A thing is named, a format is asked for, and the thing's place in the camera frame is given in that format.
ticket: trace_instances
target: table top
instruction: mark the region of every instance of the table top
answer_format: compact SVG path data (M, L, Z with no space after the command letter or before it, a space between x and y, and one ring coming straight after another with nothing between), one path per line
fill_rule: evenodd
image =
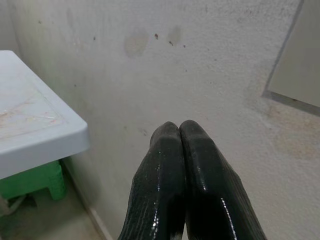
M0 179L88 147L87 123L12 51L0 51Z

